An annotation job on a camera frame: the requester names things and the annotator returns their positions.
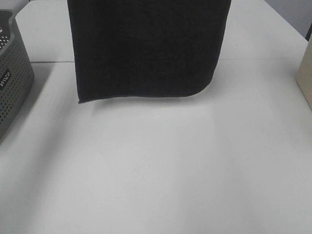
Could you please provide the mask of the dark navy towel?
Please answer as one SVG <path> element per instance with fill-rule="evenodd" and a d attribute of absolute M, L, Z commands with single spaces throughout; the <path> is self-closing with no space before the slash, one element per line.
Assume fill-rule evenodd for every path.
<path fill-rule="evenodd" d="M 195 95 L 212 81 L 229 0 L 67 2 L 80 103 Z"/>

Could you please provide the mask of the grey perforated plastic basket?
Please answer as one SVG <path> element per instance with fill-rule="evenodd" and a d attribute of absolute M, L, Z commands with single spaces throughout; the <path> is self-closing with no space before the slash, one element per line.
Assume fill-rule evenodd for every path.
<path fill-rule="evenodd" d="M 34 71 L 27 54 L 16 14 L 0 11 L 0 137 L 19 113 L 34 82 Z"/>

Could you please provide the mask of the beige box at right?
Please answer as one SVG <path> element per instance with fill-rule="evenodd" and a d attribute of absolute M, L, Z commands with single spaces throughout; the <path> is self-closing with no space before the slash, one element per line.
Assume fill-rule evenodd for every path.
<path fill-rule="evenodd" d="M 312 108 L 312 37 L 309 39 L 295 80 L 309 107 Z"/>

